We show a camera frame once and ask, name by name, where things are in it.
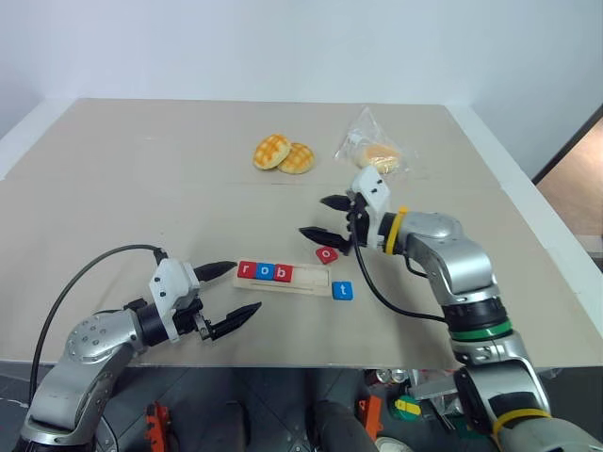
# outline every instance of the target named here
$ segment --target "yellow ring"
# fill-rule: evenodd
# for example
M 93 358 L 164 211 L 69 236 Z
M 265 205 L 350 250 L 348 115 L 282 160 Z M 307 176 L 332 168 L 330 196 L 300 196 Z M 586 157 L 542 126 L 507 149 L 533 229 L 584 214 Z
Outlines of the yellow ring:
M 387 242 L 385 242 L 385 254 L 393 254 L 394 253 L 394 245 L 396 244 L 396 237 L 398 236 L 398 230 L 400 224 L 402 224 L 402 220 L 404 216 L 408 214 L 408 207 L 402 206 L 398 210 L 398 214 L 394 218 L 392 222 L 392 227 L 389 230 L 389 235 L 387 236 Z
M 550 417 L 548 412 L 544 410 L 536 410 L 534 408 L 524 408 L 522 410 L 513 410 L 512 412 L 505 412 L 500 416 L 492 427 L 494 436 L 498 436 L 500 430 L 510 421 L 518 419 L 520 417 Z

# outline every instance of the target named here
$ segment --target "orange tool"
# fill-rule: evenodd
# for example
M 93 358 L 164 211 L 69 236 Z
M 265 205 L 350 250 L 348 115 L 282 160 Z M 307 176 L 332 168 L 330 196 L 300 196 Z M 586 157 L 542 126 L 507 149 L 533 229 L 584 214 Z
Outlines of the orange tool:
M 377 440 L 377 434 L 383 430 L 381 419 L 382 400 L 374 395 L 371 395 L 367 400 L 358 402 L 360 413 L 360 422 L 365 426 L 365 430 L 370 436 L 370 439 Z
M 146 410 L 147 431 L 144 438 L 151 443 L 153 452 L 171 452 L 168 442 L 168 430 L 170 428 L 170 412 L 155 402 Z

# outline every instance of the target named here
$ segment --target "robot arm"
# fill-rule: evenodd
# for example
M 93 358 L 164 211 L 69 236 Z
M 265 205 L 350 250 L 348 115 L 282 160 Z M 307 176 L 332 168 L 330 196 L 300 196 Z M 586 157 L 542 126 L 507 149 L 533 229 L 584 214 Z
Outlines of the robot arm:
M 236 266 L 219 262 L 193 269 L 163 259 L 149 282 L 155 303 L 137 300 L 122 311 L 92 315 L 73 328 L 57 365 L 36 392 L 15 447 L 19 451 L 93 450 L 92 440 L 128 363 L 148 347 L 198 331 L 218 339 L 240 327 L 261 303 L 244 306 L 212 325 L 201 315 L 199 281 L 209 281 Z
M 372 167 L 359 173 L 348 197 L 321 200 L 348 212 L 350 240 L 316 228 L 308 238 L 348 253 L 358 244 L 420 264 L 448 325 L 455 358 L 464 366 L 454 384 L 473 429 L 492 435 L 503 450 L 548 452 L 601 447 L 576 426 L 550 417 L 545 391 L 521 336 L 500 300 L 485 251 L 468 239 L 458 220 L 443 214 L 388 212 L 390 192 Z

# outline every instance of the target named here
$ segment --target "table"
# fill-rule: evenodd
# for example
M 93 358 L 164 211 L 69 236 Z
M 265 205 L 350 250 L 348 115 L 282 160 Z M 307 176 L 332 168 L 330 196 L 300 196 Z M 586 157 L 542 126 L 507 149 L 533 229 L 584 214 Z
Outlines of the table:
M 513 325 L 536 366 L 603 362 L 603 340 L 497 178 L 441 105 L 372 105 L 387 134 L 420 155 L 420 169 L 391 181 L 392 207 L 452 214 L 490 255 Z M 126 243 L 161 245 L 200 265 L 240 257 L 318 263 L 297 228 L 340 230 L 341 213 L 318 200 L 343 193 L 357 169 L 332 159 L 360 105 L 79 100 L 0 182 L 0 361 L 30 361 L 40 325 L 62 286 L 88 260 Z M 271 133 L 306 143 L 303 175 L 259 171 L 254 146 Z M 400 259 L 366 251 L 383 292 L 406 309 L 440 314 L 424 280 Z M 450 368 L 440 324 L 386 310 L 353 258 L 332 264 L 355 300 L 335 302 L 232 286 L 203 287 L 214 321 L 243 304 L 262 308 L 216 343 L 190 334 L 138 364 L 400 366 Z M 54 362 L 75 322 L 143 295 L 150 253 L 115 256 L 88 274 L 59 310 L 43 360 Z

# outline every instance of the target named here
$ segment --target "red object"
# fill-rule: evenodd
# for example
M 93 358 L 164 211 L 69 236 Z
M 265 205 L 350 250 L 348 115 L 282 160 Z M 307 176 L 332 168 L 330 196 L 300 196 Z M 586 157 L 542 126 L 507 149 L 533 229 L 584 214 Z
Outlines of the red object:
M 167 407 L 155 402 L 146 410 L 147 429 L 144 438 L 151 443 L 153 452 L 170 452 L 168 445 L 168 429 L 170 412 Z
M 236 272 L 236 275 L 239 278 L 248 278 L 248 279 L 252 280 L 253 278 L 255 278 L 255 269 L 256 268 L 257 268 L 256 262 L 241 261 L 238 264 L 238 271 Z
M 277 264 L 274 267 L 274 281 L 280 281 L 281 283 L 291 283 L 293 277 L 293 266 L 285 266 L 283 264 Z
M 325 266 L 327 264 L 331 263 L 332 261 L 336 261 L 337 258 L 339 257 L 337 255 L 337 251 L 335 251 L 331 247 L 319 248 L 317 250 L 317 256 L 318 256 L 318 259 L 320 259 L 320 262 L 322 262 Z
M 358 402 L 360 422 L 365 426 L 365 430 L 373 442 L 377 440 L 377 435 L 383 430 L 383 424 L 380 420 L 381 405 L 382 400 L 374 395 L 371 395 L 367 400 Z

